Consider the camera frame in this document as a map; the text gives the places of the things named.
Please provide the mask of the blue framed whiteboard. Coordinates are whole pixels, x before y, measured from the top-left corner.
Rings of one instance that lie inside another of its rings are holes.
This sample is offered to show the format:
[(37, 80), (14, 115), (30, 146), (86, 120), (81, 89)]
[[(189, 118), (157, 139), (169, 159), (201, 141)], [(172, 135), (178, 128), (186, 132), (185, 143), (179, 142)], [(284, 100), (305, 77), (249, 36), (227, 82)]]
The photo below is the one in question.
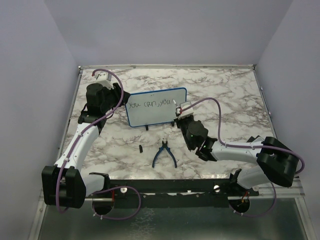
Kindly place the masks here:
[(184, 87), (132, 93), (125, 105), (130, 127), (170, 123), (176, 117), (176, 106), (187, 101)]

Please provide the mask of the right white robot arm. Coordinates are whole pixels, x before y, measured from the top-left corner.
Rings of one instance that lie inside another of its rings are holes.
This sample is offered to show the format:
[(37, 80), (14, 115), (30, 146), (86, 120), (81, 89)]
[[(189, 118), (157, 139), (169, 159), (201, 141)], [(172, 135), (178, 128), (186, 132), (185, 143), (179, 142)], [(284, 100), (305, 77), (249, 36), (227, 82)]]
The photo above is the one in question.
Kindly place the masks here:
[(251, 137), (247, 142), (222, 144), (193, 116), (176, 118), (188, 150), (203, 161), (236, 161), (252, 164), (230, 176), (230, 191), (240, 196), (254, 186), (273, 183), (289, 188), (293, 184), (299, 158), (274, 137)]

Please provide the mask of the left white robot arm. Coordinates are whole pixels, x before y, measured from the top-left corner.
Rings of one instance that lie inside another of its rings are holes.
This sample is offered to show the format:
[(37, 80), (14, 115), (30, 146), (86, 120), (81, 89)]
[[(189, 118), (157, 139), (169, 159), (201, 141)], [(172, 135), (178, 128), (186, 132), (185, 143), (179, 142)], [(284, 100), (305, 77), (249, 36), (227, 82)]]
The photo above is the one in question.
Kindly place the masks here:
[(108, 117), (124, 106), (130, 97), (121, 82), (105, 86), (105, 82), (89, 84), (86, 104), (77, 120), (76, 132), (65, 152), (52, 166), (41, 173), (44, 202), (56, 206), (60, 213), (69, 208), (79, 209), (91, 194), (103, 198), (111, 190), (104, 173), (81, 175), (84, 160), (101, 134)]

